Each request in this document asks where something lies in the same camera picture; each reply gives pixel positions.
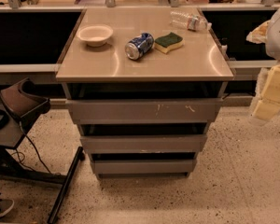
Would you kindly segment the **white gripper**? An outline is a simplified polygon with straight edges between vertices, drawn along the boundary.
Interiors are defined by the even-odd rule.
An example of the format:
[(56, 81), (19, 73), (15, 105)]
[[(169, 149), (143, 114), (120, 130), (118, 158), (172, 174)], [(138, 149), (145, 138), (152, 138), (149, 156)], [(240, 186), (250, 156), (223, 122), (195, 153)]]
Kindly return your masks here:
[[(261, 44), (267, 42), (268, 21), (250, 32), (246, 40)], [(280, 111), (280, 63), (272, 68), (261, 68), (255, 97), (251, 102), (251, 118), (254, 121), (269, 121)]]

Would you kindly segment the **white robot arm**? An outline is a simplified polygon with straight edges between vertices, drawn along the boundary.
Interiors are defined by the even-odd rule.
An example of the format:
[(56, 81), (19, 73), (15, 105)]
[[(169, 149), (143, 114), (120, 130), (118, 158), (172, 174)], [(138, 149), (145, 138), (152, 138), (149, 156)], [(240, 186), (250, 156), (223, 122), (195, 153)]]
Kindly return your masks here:
[(280, 111), (280, 8), (248, 34), (246, 40), (265, 44), (268, 56), (276, 60), (272, 68), (261, 68), (255, 97), (250, 104), (250, 122), (264, 125)]

